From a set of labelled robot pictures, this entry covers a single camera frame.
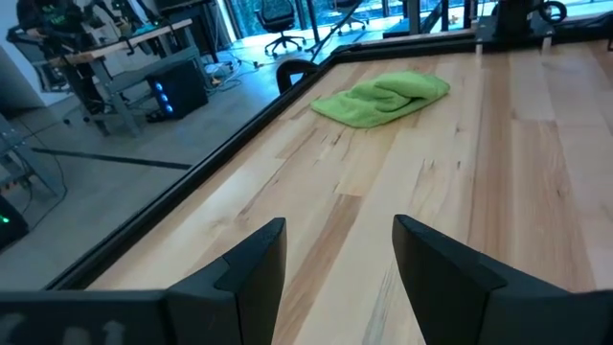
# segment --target wooden desk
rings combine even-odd
[[[178,23],[174,23],[172,24],[172,29],[173,30],[178,30],[184,27],[187,27],[189,25],[192,25],[192,20],[191,19],[185,19],[182,20]],[[135,46],[141,42],[144,42],[148,39],[152,39],[155,38],[157,36],[160,35],[165,35],[167,33],[170,32],[170,28],[168,26],[165,26],[163,28],[159,28],[153,31],[150,31],[146,34],[140,34],[137,35],[135,37],[132,37],[129,42],[131,45]],[[87,63],[87,62],[91,62],[94,61],[97,58],[102,58],[104,56],[107,56],[111,53],[115,53],[117,51],[123,50],[123,49],[128,49],[127,43],[126,42],[117,42],[111,45],[108,45],[106,47],[103,48],[99,48],[99,49],[95,49],[95,50],[91,50],[91,51],[87,51],[87,52],[82,52],[82,53],[78,53],[78,54],[73,54],[73,55],[67,55],[66,59],[68,60],[68,62],[72,63],[72,64],[79,64],[79,63]],[[64,64],[63,59],[56,57],[50,60],[50,63],[54,66],[61,66]]]
[[[422,344],[397,213],[560,287],[612,288],[611,68],[602,42],[336,65],[90,288],[168,287],[286,217],[274,344]],[[370,130],[309,109],[406,69],[450,94]]]

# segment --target black office chair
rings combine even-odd
[[[268,54],[268,47],[274,45],[272,48],[273,58],[277,57],[275,49],[280,44],[283,44],[284,48],[287,48],[287,42],[293,43],[298,47],[299,51],[303,50],[303,47],[296,43],[294,39],[302,39],[303,44],[307,43],[307,40],[301,36],[288,36],[284,35],[284,31],[290,30],[294,27],[294,8],[289,0],[262,0],[261,10],[256,11],[256,16],[260,21],[261,26],[271,34],[279,33],[281,37],[266,44],[264,51]]]
[[[339,20],[335,26],[338,26],[341,24],[341,22],[343,21],[343,19],[345,18],[345,16],[350,12],[350,10],[353,8],[353,6],[355,6],[356,3],[360,3],[362,2],[362,0],[331,0],[331,7],[333,10],[335,11],[339,11],[343,14],[343,17],[341,18],[341,20]],[[349,28],[352,28],[352,23],[357,23],[357,24],[362,24],[362,30],[366,30],[366,25],[370,24],[370,20],[366,19],[366,20],[359,20],[357,18],[355,18],[353,15],[351,17],[349,17],[349,19],[347,19],[347,21],[345,22],[345,24],[349,25]],[[338,28],[338,35],[342,35],[343,32],[341,31],[342,28]]]

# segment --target gray floor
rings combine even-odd
[[[342,44],[381,38],[381,31],[360,30],[335,36],[317,60],[325,58]],[[74,98],[50,108],[37,109],[13,121],[34,148],[68,150],[165,162],[194,164],[227,140],[278,95],[276,66],[287,58],[310,58],[309,54],[278,50],[277,60],[267,57],[257,41],[238,42],[236,49],[222,52],[221,58],[257,60],[258,70],[245,62],[239,71],[240,85],[215,92],[207,105],[176,122],[147,124],[133,138],[121,123],[102,137],[94,126],[81,120]],[[133,90],[134,94],[143,90]],[[146,103],[144,108],[155,107]],[[71,125],[61,119],[67,117]],[[0,252],[0,289],[39,289],[100,242],[112,230],[148,204],[185,171],[142,165],[105,162],[38,153],[37,157],[60,178],[61,166],[68,189],[66,198],[24,239]],[[58,201],[32,178],[32,198],[28,191],[13,187],[3,195],[34,225]]]

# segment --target wooden table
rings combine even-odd
[[[560,287],[613,288],[612,58],[595,42],[336,65],[90,288],[168,287],[286,217],[275,344],[422,344],[398,213]],[[369,130],[309,109],[406,69],[449,95]]]
[[[189,25],[192,25],[192,20],[191,19],[185,19],[182,20],[178,23],[174,23],[172,24],[172,29],[173,30],[178,30],[184,27],[187,27]],[[137,36],[132,37],[131,39],[129,39],[128,41],[130,42],[130,44],[132,46],[136,46],[137,44],[141,43],[141,42],[145,42],[148,39],[152,39],[155,37],[158,37],[160,35],[165,35],[167,33],[170,32],[170,27],[169,26],[164,26],[162,28],[159,29],[155,29],[152,30],[148,33],[145,34],[139,34]],[[128,49],[129,47],[127,46],[126,42],[122,42],[122,41],[118,41],[117,43],[113,43],[110,45],[107,45],[105,47],[102,48],[97,48],[91,51],[87,51],[87,52],[82,52],[82,53],[78,53],[78,54],[72,54],[72,55],[67,55],[66,60],[68,60],[68,62],[72,63],[72,64],[79,64],[79,63],[87,63],[87,62],[91,62],[96,60],[97,58],[102,58],[105,57],[111,53],[115,53],[117,51],[121,51],[121,50],[125,50]],[[65,62],[63,61],[63,58],[53,58],[50,60],[51,64],[54,66],[61,66],[63,65]]]

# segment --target green microfiber cloth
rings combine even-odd
[[[342,124],[371,128],[417,111],[449,92],[449,84],[432,75],[406,71],[360,82],[310,106]]]

